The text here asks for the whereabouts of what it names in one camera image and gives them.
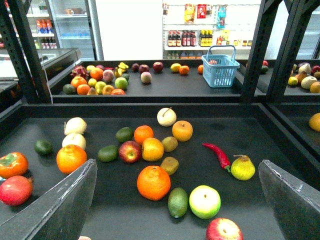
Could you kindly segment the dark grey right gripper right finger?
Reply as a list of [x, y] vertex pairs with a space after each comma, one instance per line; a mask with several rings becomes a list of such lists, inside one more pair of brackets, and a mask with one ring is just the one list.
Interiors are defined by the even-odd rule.
[[286, 240], [320, 238], [320, 192], [268, 159], [258, 166], [264, 197]]

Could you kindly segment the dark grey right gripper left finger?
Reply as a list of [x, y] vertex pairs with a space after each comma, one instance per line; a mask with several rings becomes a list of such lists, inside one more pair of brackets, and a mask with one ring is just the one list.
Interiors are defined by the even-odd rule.
[[0, 226], [2, 240], [77, 240], [92, 204], [97, 163], [73, 173]]

